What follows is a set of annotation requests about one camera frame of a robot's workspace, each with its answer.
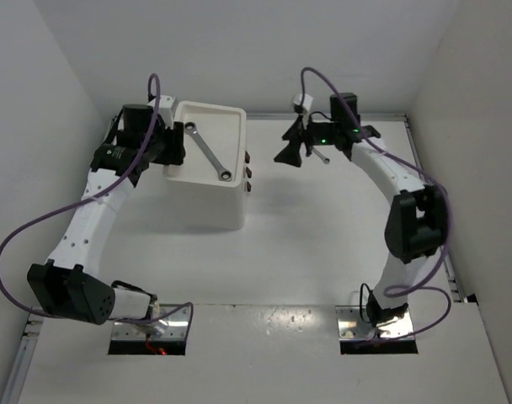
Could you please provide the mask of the small silver wrench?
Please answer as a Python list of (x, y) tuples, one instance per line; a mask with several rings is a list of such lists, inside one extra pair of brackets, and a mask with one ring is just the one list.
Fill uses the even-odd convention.
[(316, 157), (318, 157), (324, 164), (329, 164), (330, 159), (326, 156), (324, 156), (320, 151), (318, 151), (316, 148), (312, 149), (312, 154)]

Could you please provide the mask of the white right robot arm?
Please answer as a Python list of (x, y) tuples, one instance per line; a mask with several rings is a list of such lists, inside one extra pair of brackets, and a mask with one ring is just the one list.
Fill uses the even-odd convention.
[(365, 319), (376, 326), (404, 315), (408, 295), (428, 258), (448, 236), (448, 211), (441, 191), (410, 173), (388, 156), (387, 145), (372, 125), (358, 126), (356, 112), (347, 114), (336, 95), (331, 96), (327, 122), (312, 119), (312, 97), (293, 98), (297, 115), (282, 136), (286, 147), (275, 162), (300, 167), (303, 156), (317, 146), (335, 146), (360, 168), (390, 205), (384, 229), (388, 258), (376, 287), (369, 291)]

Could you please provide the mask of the white drawer organizer cabinet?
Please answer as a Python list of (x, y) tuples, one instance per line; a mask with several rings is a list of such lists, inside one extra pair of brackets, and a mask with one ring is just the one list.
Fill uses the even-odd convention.
[(175, 119), (195, 122), (221, 164), (232, 173), (220, 181), (200, 148), (184, 135), (184, 164), (163, 170), (173, 214), (189, 228), (237, 231), (245, 224), (248, 197), (247, 115), (243, 109), (193, 101), (179, 103)]

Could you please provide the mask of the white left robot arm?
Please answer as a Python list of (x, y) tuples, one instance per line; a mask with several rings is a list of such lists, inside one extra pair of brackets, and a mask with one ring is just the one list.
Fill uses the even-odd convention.
[(123, 204), (151, 166), (163, 169), (163, 212), (190, 230), (237, 231), (247, 216), (250, 156), (245, 110), (169, 96), (126, 104), (95, 151), (83, 196), (55, 249), (27, 280), (49, 316), (101, 325), (151, 327), (157, 297), (99, 275), (105, 243)]

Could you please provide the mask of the large silver ratchet wrench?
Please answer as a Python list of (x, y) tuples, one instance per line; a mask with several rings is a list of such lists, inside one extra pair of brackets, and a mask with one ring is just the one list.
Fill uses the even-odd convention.
[(216, 170), (219, 180), (223, 182), (231, 181), (232, 173), (221, 164), (215, 153), (207, 145), (207, 143), (199, 133), (196, 123), (192, 121), (185, 123), (184, 132), (186, 135), (189, 135), (193, 139), (195, 144), (203, 152), (204, 156), (208, 159), (211, 166)]

